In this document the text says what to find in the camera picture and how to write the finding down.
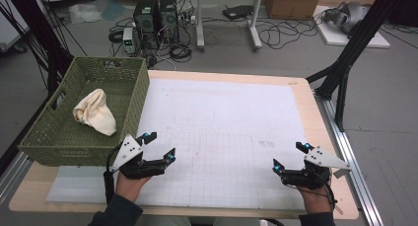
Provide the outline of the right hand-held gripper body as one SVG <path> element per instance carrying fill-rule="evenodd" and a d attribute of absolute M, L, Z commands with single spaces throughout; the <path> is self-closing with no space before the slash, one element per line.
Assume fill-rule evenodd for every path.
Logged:
<path fill-rule="evenodd" d="M 305 166 L 302 170 L 287 170 L 284 167 L 281 176 L 283 185 L 309 189 L 321 188 L 330 180 L 332 168 L 336 171 L 339 169 L 351 171 L 348 163 L 320 146 L 312 146 L 312 150 L 304 154 Z"/>

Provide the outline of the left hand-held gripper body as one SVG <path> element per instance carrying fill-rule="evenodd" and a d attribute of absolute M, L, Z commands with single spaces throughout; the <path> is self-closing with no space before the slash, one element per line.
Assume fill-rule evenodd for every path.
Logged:
<path fill-rule="evenodd" d="M 118 153 L 111 165 L 113 173 L 119 171 L 126 178 L 132 180 L 162 175 L 165 169 L 166 163 L 164 159 L 144 160 L 142 146 L 130 134 L 127 134 L 119 145 Z"/>

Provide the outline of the cream cloth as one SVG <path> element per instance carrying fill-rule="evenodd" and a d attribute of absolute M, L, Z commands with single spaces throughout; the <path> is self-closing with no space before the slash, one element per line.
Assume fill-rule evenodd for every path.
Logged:
<path fill-rule="evenodd" d="M 116 121 L 106 104 L 106 94 L 102 89 L 96 89 L 82 99 L 72 114 L 76 121 L 101 134 L 112 136 L 116 133 Z"/>

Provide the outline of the green woven basket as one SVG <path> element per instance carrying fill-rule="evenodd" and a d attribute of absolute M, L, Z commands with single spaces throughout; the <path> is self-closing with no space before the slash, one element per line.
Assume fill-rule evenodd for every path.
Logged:
<path fill-rule="evenodd" d="M 45 166 L 103 166 L 126 135 L 137 133 L 150 78 L 133 57 L 76 57 L 18 148 Z M 106 94 L 116 132 L 106 136 L 75 120 L 72 111 L 96 89 Z"/>

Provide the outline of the person's left hand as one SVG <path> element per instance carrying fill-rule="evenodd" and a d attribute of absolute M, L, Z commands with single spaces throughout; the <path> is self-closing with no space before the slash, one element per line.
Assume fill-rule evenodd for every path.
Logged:
<path fill-rule="evenodd" d="M 139 197 L 142 187 L 150 180 L 151 178 L 132 180 L 126 178 L 122 173 L 119 173 L 117 177 L 115 193 L 131 202 L 135 202 Z"/>

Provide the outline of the person's right hand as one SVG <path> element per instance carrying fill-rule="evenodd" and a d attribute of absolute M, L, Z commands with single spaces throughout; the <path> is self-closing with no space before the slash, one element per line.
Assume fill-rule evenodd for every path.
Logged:
<path fill-rule="evenodd" d="M 332 212 L 333 208 L 328 199 L 328 191 L 325 187 L 309 189 L 297 187 L 300 192 L 307 214 Z"/>

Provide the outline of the white grid mat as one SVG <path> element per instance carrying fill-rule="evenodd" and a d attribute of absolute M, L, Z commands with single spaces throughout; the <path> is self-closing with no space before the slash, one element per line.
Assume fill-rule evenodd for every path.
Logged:
<path fill-rule="evenodd" d="M 147 160 L 175 151 L 175 161 L 142 188 L 141 206 L 300 210 L 303 201 L 273 172 L 303 168 L 305 141 L 288 85 L 154 78 L 139 123 L 155 131 Z"/>

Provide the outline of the grey power supply unit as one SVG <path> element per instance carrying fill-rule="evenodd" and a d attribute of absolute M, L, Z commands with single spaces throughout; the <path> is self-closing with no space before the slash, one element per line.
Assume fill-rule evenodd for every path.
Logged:
<path fill-rule="evenodd" d="M 123 30 L 122 42 L 124 49 L 128 54 L 133 54 L 135 52 L 136 47 L 132 28 L 125 28 Z"/>

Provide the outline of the white floor board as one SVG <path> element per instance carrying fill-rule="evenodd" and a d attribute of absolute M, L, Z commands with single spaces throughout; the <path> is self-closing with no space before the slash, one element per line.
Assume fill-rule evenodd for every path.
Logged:
<path fill-rule="evenodd" d="M 317 6 L 313 12 L 313 21 L 327 45 L 345 46 L 349 41 L 348 36 L 332 23 L 327 23 L 322 20 L 322 15 L 327 9 L 328 6 Z M 367 48 L 388 49 L 390 48 L 390 44 L 380 33 L 376 33 L 368 43 Z"/>

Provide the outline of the large black computer tower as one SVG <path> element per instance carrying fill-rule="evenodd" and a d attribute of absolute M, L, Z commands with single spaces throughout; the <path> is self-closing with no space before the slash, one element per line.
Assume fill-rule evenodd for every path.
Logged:
<path fill-rule="evenodd" d="M 157 48 L 157 31 L 160 29 L 158 0 L 138 0 L 133 18 L 141 45 Z"/>

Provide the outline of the small black computer tower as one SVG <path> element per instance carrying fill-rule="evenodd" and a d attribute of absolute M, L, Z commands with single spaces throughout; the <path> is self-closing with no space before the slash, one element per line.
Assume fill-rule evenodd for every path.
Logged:
<path fill-rule="evenodd" d="M 161 0 L 160 12 L 164 38 L 171 43 L 178 43 L 176 0 Z"/>

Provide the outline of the white power strip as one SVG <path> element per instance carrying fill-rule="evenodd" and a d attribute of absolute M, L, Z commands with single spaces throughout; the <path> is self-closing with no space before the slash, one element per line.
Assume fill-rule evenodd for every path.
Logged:
<path fill-rule="evenodd" d="M 189 23 L 191 25 L 195 25 L 197 20 L 194 15 L 180 15 L 178 19 L 184 23 Z"/>

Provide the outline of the white desk leg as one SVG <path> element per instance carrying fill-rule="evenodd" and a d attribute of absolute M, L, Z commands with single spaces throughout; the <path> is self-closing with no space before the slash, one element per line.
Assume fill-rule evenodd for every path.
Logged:
<path fill-rule="evenodd" d="M 202 22 L 202 1 L 197 0 L 197 14 L 196 14 L 196 44 L 197 49 L 203 52 L 205 49 L 203 22 Z"/>
<path fill-rule="evenodd" d="M 261 0 L 254 0 L 251 19 L 248 21 L 248 30 L 251 35 L 255 51 L 258 51 L 262 48 L 261 40 L 256 29 L 256 21 L 258 18 L 260 4 Z"/>

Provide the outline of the grey headset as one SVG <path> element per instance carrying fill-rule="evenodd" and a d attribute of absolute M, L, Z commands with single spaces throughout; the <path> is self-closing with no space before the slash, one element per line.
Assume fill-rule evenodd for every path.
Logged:
<path fill-rule="evenodd" d="M 366 17 L 368 12 L 369 8 L 359 2 L 342 2 L 336 8 L 327 9 L 322 19 L 327 23 L 332 23 L 348 35 Z"/>

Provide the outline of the clear plastic bag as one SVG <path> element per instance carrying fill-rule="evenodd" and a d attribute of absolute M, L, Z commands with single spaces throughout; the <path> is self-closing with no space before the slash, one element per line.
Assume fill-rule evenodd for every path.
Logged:
<path fill-rule="evenodd" d="M 76 4 L 69 7 L 69 14 L 73 24 L 93 23 L 102 19 L 102 14 L 95 5 Z"/>

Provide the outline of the large cardboard box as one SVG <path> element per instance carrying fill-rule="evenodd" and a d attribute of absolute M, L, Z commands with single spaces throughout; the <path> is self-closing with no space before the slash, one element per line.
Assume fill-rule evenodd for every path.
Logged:
<path fill-rule="evenodd" d="M 270 19 L 310 20 L 319 0 L 266 0 Z"/>

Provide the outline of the flat black device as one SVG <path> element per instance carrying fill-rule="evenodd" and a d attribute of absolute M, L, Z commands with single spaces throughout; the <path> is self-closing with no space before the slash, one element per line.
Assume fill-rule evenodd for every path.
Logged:
<path fill-rule="evenodd" d="M 253 7 L 249 5 L 240 5 L 227 8 L 223 11 L 223 15 L 229 20 L 244 18 L 252 13 Z"/>

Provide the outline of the white cabinet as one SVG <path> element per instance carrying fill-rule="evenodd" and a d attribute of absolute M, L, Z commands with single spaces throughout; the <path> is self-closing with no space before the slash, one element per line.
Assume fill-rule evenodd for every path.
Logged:
<path fill-rule="evenodd" d="M 11 15 L 24 32 L 27 32 L 29 27 L 11 0 L 0 0 L 0 52 L 6 52 L 21 38 L 21 35 L 6 19 L 1 10 Z"/>

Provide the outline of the aluminium rail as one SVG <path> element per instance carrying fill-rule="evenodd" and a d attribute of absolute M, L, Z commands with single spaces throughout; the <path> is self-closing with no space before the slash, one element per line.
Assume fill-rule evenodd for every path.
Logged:
<path fill-rule="evenodd" d="M 29 157 L 22 151 L 19 151 L 0 175 L 0 207 L 16 187 L 18 181 L 25 175 L 31 164 L 32 161 Z"/>
<path fill-rule="evenodd" d="M 334 120 L 336 110 L 332 101 L 323 100 L 320 97 L 314 98 L 322 113 L 324 122 L 330 127 L 331 139 L 335 142 L 337 153 L 351 167 L 348 179 L 350 187 L 355 192 L 356 203 L 360 207 L 362 216 L 366 219 L 368 226 L 384 226 L 381 215 L 349 142 L 348 135 L 338 128 L 338 125 Z"/>

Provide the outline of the black frame stand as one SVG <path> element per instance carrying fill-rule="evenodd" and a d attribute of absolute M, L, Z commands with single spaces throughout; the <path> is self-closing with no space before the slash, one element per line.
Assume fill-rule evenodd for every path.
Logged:
<path fill-rule="evenodd" d="M 323 78 L 321 85 L 314 90 L 314 93 L 323 100 L 330 101 L 334 91 L 338 90 L 334 121 L 342 132 L 344 132 L 344 108 L 351 68 L 400 1 L 375 0 L 338 58 L 330 66 L 307 78 L 309 83 Z"/>

